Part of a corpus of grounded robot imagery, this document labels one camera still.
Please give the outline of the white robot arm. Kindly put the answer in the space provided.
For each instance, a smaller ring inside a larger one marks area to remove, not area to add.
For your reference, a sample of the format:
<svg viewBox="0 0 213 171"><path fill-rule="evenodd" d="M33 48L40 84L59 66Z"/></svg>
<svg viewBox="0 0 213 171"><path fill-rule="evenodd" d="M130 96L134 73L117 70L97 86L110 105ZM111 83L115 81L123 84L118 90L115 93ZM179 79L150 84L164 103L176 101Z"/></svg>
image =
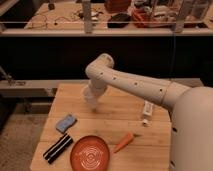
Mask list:
<svg viewBox="0 0 213 171"><path fill-rule="evenodd" d="M171 113L169 171L213 171L213 88L116 71L103 53L85 69L84 97L92 108L109 85Z"/></svg>

